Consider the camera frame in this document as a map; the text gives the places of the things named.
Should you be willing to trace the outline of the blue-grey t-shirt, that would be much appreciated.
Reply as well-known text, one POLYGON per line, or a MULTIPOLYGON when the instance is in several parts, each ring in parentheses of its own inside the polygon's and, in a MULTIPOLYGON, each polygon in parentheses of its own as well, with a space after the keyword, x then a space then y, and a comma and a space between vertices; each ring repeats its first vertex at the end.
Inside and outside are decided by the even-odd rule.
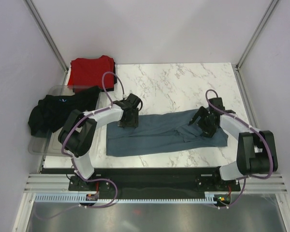
POLYGON ((141 115, 136 128, 107 125, 106 154, 129 157, 184 151, 203 147, 227 147, 228 135, 218 129, 213 137, 202 135, 197 124, 189 125, 196 110, 162 115, 141 115))

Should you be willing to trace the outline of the clear plastic bin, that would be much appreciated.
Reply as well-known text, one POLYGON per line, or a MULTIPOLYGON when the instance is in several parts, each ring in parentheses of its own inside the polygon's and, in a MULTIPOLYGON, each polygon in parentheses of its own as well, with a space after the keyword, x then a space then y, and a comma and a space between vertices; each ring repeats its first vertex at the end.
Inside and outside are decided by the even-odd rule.
MULTIPOLYGON (((90 87, 80 86, 81 89, 87 89, 90 87)), ((53 96, 71 96, 74 95, 73 87, 71 86, 55 86, 49 92, 48 95, 53 96)), ((47 131, 45 133, 40 132, 36 136, 32 136, 29 144, 29 152, 32 155, 51 155, 62 156, 61 143, 58 141, 58 135, 62 128, 56 132, 47 131)))

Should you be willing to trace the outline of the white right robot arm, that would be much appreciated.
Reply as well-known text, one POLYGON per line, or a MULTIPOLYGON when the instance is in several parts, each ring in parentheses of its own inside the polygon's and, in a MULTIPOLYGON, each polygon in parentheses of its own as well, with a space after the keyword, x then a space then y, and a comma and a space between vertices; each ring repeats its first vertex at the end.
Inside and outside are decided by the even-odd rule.
POLYGON ((226 110, 221 97, 207 102, 208 108, 200 107, 189 125, 197 124, 202 136, 207 138, 223 129, 238 141, 236 161, 219 167, 219 174, 211 179, 212 186, 223 190, 229 185, 229 180, 271 177, 278 169, 274 134, 253 127, 240 119, 235 111, 226 110))

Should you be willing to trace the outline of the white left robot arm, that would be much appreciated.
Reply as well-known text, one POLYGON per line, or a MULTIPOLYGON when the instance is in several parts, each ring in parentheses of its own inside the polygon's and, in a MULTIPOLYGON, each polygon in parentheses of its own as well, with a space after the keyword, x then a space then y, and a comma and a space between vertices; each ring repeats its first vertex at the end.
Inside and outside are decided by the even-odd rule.
POLYGON ((61 153, 71 158, 74 171, 80 177, 79 183, 84 189, 91 190, 97 183, 89 155, 96 130, 110 123, 120 128, 136 128, 142 107, 142 100, 131 93, 102 109, 90 112, 73 110, 70 113, 58 141, 62 145, 61 153))

